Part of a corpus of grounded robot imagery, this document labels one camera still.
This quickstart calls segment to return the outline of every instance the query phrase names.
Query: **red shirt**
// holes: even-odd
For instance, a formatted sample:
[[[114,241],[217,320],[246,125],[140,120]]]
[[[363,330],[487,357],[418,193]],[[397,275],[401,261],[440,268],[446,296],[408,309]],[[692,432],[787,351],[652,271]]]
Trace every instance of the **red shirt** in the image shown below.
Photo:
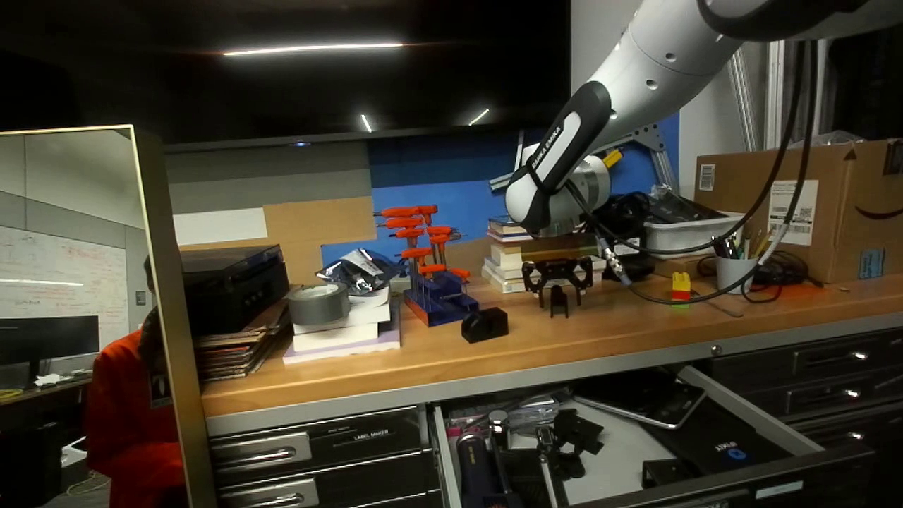
[[[109,508],[157,508],[185,487],[172,408],[151,405],[138,345],[140,330],[107,345],[88,388],[88,463],[109,477]]]

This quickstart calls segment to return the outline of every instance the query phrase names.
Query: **cardboard box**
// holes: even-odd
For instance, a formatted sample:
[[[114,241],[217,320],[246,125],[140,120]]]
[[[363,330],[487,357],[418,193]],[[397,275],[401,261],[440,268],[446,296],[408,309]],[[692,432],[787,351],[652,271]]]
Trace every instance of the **cardboard box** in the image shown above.
[[[748,211],[772,163],[776,149],[703,156],[694,200]],[[787,149],[776,185],[745,227],[752,247],[785,221],[797,166],[800,149]],[[778,249],[797,254],[819,282],[903,275],[903,145],[813,146],[796,221]]]

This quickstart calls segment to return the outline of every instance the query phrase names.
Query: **black ceiling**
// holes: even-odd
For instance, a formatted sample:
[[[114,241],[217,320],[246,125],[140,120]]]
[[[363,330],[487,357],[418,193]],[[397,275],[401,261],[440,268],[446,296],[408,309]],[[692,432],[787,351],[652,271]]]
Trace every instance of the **black ceiling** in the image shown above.
[[[401,53],[222,59],[313,41]],[[512,0],[28,0],[0,10],[0,128],[134,122],[162,142],[543,122],[566,99],[570,3]]]

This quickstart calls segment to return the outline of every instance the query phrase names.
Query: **cable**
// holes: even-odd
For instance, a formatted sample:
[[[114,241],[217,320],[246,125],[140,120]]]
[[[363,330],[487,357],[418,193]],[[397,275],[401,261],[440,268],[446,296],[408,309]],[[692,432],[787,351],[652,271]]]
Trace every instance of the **cable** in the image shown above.
[[[796,82],[792,82],[792,101],[790,101],[790,113],[787,113],[787,125],[785,125],[785,135],[780,135],[780,146],[778,146],[778,156],[776,156],[776,163],[769,169],[769,178],[766,178],[766,187],[758,193],[752,210],[745,214],[745,221],[761,206],[780,162],[785,162],[785,152],[790,146],[790,135],[792,135],[792,125],[796,125],[796,107],[797,107],[797,97],[800,97],[800,82],[810,82],[810,94],[806,94],[806,128],[804,128],[804,146],[800,146],[800,166],[797,166],[797,176],[796,176],[796,190],[792,190],[792,199],[790,199],[790,206],[787,206],[787,214],[780,221],[780,227],[776,233],[769,233],[769,247],[766,252],[755,261],[755,266],[734,279],[728,289],[720,289],[720,290],[711,290],[711,295],[699,295],[699,296],[687,296],[687,300],[658,300],[652,295],[642,295],[634,289],[634,282],[628,279],[628,275],[622,271],[617,254],[611,252],[610,241],[604,234],[610,234],[610,230],[593,218],[590,211],[590,204],[580,199],[580,193],[566,180],[565,190],[579,200],[579,206],[584,210],[584,218],[593,224],[596,233],[596,241],[598,241],[598,254],[610,264],[611,275],[621,279],[622,289],[628,289],[634,296],[645,300],[645,302],[658,302],[658,306],[692,306],[692,302],[708,302],[708,300],[717,300],[734,289],[745,289],[745,282],[755,275],[758,266],[763,266],[763,261],[772,254],[772,249],[780,242],[780,237],[787,234],[790,224],[792,224],[792,214],[796,214],[796,206],[797,206],[797,196],[800,196],[800,187],[804,187],[804,178],[806,178],[806,166],[810,166],[810,146],[813,146],[813,120],[816,120],[816,45],[813,42],[797,42],[797,56],[796,56]],[[737,224],[734,230],[728,230],[724,234],[720,234],[717,241],[724,241],[730,237],[741,224]]]

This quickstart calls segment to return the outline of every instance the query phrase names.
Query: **robotic arm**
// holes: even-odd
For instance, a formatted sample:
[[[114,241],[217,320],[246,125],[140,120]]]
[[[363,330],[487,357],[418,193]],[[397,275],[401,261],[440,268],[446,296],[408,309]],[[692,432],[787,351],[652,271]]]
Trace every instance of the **robotic arm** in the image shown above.
[[[745,41],[845,38],[899,21],[899,0],[642,0],[611,53],[508,176],[504,210],[535,237],[566,234],[584,210],[607,200],[593,152],[679,111]]]

